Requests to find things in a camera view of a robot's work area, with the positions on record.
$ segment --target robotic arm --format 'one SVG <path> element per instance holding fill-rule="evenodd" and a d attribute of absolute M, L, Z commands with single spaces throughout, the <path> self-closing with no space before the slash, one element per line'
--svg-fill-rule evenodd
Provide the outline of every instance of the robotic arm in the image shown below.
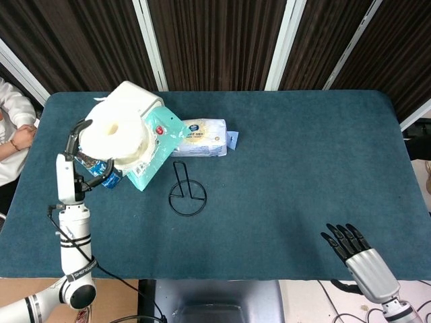
<path fill-rule="evenodd" d="M 87 191 L 110 176 L 114 162 L 108 160 L 104 173 L 88 182 L 76 173 L 73 160 L 78 150 L 79 133 L 91 123 L 91 120 L 79 121 L 69 135 L 66 150 L 58 154 L 57 188 L 62 204 L 48 208 L 48 217 L 59 231 L 61 268 L 65 276 L 40 293 L 0 308 L 0 323 L 43 323 L 61 303 L 80 310 L 89 306 L 96 297 L 91 270 L 97 262 L 92 257 L 90 212 L 84 205 L 84 198 Z M 52 219 L 54 209 L 61 210 L 59 226 Z"/>
<path fill-rule="evenodd" d="M 329 234 L 322 237 L 347 266 L 357 285 L 346 285 L 335 279 L 332 284 L 342 291 L 364 295 L 372 303 L 381 304 L 383 316 L 390 323 L 422 323 L 412 306 L 399 299 L 399 283 L 380 254 L 371 248 L 364 236 L 353 225 L 346 227 L 327 224 Z"/>

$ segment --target blue label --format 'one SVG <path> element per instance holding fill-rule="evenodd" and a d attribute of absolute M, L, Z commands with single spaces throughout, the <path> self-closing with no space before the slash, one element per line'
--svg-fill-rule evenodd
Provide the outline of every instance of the blue label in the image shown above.
<path fill-rule="evenodd" d="M 196 131 L 196 130 L 199 130 L 199 126 L 198 126 L 197 124 L 192 124 L 192 125 L 189 127 L 189 129 L 190 129 L 191 131 Z"/>

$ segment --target robot finger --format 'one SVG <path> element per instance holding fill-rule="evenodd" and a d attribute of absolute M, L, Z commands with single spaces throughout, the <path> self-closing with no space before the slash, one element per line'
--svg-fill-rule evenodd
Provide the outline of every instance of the robot finger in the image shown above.
<path fill-rule="evenodd" d="M 358 229 L 356 229 L 350 223 L 346 224 L 345 226 L 353 233 L 353 235 L 356 237 L 358 242 L 362 245 L 364 250 L 371 249 L 370 245 L 368 244 L 368 241 L 365 240 L 364 236 L 359 232 Z"/>
<path fill-rule="evenodd" d="M 335 251 L 335 253 L 341 259 L 342 262 L 345 262 L 349 258 L 345 253 L 345 250 L 329 234 L 321 232 L 321 236 L 323 237 L 323 239 L 328 241 L 328 244 L 332 247 L 332 249 Z"/>
<path fill-rule="evenodd" d="M 352 248 L 348 240 L 345 238 L 345 236 L 333 225 L 327 223 L 327 228 L 333 233 L 333 235 L 337 238 L 338 243 L 341 247 L 344 248 L 346 254 L 350 257 L 356 254 L 355 250 Z"/>
<path fill-rule="evenodd" d="M 363 247 L 359 244 L 356 237 L 349 230 L 347 230 L 344 226 L 338 224 L 337 229 L 346 237 L 346 239 L 348 240 L 350 245 L 353 247 L 353 249 L 357 253 L 364 250 Z"/>

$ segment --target teal felt surface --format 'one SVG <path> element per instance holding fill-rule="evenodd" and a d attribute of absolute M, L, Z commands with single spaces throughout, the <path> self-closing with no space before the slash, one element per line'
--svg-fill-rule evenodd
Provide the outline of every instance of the teal felt surface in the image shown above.
<path fill-rule="evenodd" d="M 55 159 L 106 93 L 50 97 L 0 233 L 0 277 L 60 277 Z M 182 119 L 224 118 L 226 157 L 182 158 L 207 190 L 195 217 L 168 205 L 169 158 L 144 192 L 128 179 L 87 194 L 92 250 L 124 278 L 350 279 L 320 237 L 352 223 L 398 279 L 431 279 L 431 220 L 389 99 L 374 91 L 164 92 Z M 91 176 L 81 167 L 78 171 Z M 95 277 L 103 277 L 98 270 Z"/>

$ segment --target white tissue box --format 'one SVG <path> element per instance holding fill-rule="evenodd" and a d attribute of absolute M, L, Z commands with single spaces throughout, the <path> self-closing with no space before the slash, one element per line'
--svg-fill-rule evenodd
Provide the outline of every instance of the white tissue box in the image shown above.
<path fill-rule="evenodd" d="M 225 156 L 226 121 L 223 119 L 184 120 L 191 134 L 172 152 L 172 157 Z"/>

